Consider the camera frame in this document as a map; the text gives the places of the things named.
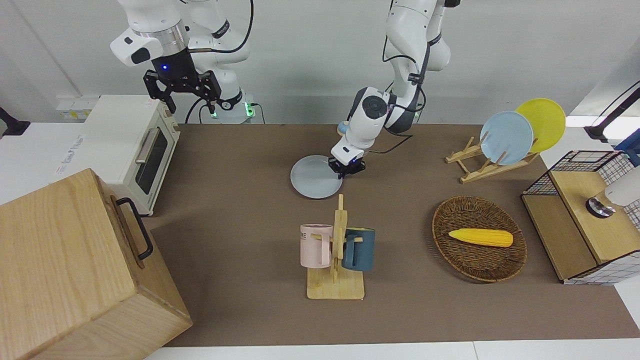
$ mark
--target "white toaster oven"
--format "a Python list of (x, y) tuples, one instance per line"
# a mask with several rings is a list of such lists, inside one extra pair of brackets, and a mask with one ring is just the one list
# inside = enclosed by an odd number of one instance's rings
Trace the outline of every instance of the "white toaster oven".
[(91, 168), (118, 197), (131, 198), (139, 213), (150, 215), (179, 136), (163, 102), (147, 95), (103, 95), (51, 182)]

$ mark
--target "mug handle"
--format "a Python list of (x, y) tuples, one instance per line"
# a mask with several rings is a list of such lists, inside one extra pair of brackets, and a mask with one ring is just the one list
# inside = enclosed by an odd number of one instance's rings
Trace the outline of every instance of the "mug handle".
[(356, 236), (355, 235), (347, 235), (346, 240), (347, 240), (347, 242), (346, 242), (347, 249), (344, 252), (345, 253), (344, 261), (347, 264), (347, 266), (354, 267), (355, 265), (353, 263), (354, 263), (354, 260), (355, 260), (355, 257), (356, 257), (355, 256), (356, 255), (355, 254)]
[(329, 249), (329, 244), (331, 242), (331, 239), (329, 238), (329, 235), (327, 234), (322, 234), (322, 254), (320, 255), (321, 259), (320, 259), (320, 265), (321, 266), (327, 266), (331, 263), (331, 249)]

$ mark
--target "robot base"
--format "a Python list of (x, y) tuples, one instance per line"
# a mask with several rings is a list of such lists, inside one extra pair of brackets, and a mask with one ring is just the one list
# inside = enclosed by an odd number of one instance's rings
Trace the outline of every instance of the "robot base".
[(253, 96), (244, 93), (243, 100), (237, 103), (233, 109), (224, 110), (220, 106), (216, 106), (214, 116), (202, 114), (203, 124), (253, 124), (252, 118), (255, 112), (250, 104), (253, 102)]

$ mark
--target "black metal handle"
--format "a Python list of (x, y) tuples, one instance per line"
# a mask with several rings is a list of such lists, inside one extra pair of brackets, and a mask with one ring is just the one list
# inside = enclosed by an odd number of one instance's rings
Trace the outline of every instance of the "black metal handle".
[(147, 243), (147, 249), (144, 250), (141, 254), (138, 254), (138, 259), (144, 260), (151, 255), (154, 251), (154, 244), (151, 242), (151, 238), (149, 238), (149, 234), (147, 233), (147, 228), (145, 228), (145, 224), (142, 223), (142, 218), (138, 213), (138, 209), (136, 209), (136, 205), (133, 203), (128, 197), (123, 197), (122, 199), (116, 200), (116, 205), (124, 205), (129, 204), (131, 209), (133, 210), (133, 215), (136, 217), (136, 221), (138, 222), (138, 226), (140, 227), (140, 231), (142, 231), (142, 236), (145, 238), (145, 243)]

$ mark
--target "oven door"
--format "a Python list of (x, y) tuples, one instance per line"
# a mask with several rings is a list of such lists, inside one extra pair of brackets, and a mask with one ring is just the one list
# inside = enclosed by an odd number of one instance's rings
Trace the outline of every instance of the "oven door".
[(166, 124), (161, 119), (153, 121), (152, 124), (135, 158), (135, 171), (129, 181), (131, 191), (146, 204), (148, 211), (144, 213), (151, 213), (153, 210), (157, 193), (175, 148), (175, 140)]

